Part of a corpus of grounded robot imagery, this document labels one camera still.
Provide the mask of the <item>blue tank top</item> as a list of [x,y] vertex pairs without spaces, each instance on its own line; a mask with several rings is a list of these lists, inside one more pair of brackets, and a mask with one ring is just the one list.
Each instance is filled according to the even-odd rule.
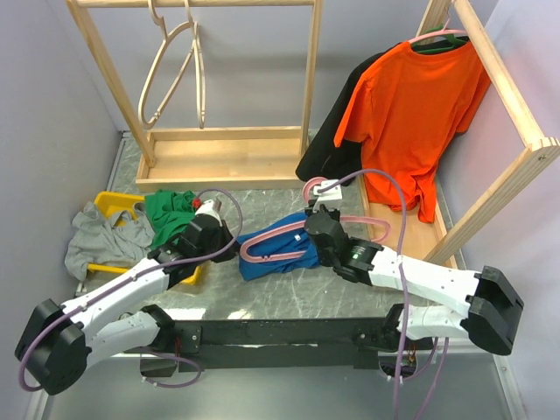
[[281,261],[250,262],[239,259],[239,271],[244,281],[249,282],[269,274],[283,274],[298,269],[317,268],[319,257],[312,241],[302,227],[276,235],[248,248],[248,254],[256,258],[268,258],[282,254],[298,254],[298,258]]

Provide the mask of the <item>yellow plastic tray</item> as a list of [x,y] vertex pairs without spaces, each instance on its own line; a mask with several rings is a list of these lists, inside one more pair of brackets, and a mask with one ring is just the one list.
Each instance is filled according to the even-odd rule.
[[[100,192],[94,203],[99,207],[105,217],[110,217],[117,211],[130,210],[134,203],[138,201],[144,202],[145,197],[140,195],[132,195],[118,192]],[[200,200],[195,198],[192,201],[195,211],[200,207]],[[100,265],[90,263],[87,270],[91,272],[101,271],[111,274],[122,274],[128,267],[116,267],[111,265]]]

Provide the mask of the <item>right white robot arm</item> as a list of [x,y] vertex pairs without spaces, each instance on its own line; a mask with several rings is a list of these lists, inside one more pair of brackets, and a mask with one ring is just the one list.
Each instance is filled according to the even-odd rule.
[[511,354],[524,303],[504,273],[491,266],[480,271],[452,269],[392,248],[349,236],[329,213],[310,215],[304,230],[321,265],[355,284],[365,284],[428,299],[430,306],[396,304],[387,316],[383,338],[393,348],[412,340],[461,338],[478,348]]

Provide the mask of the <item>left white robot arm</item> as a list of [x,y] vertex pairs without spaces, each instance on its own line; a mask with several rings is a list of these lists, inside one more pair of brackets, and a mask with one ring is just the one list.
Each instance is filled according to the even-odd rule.
[[120,315],[174,287],[206,261],[231,260],[237,249],[237,237],[227,223],[203,214],[102,287],[64,304],[41,302],[31,312],[15,350],[21,389],[55,396],[115,354],[138,347],[169,349],[175,322],[161,308],[144,307],[127,320]]

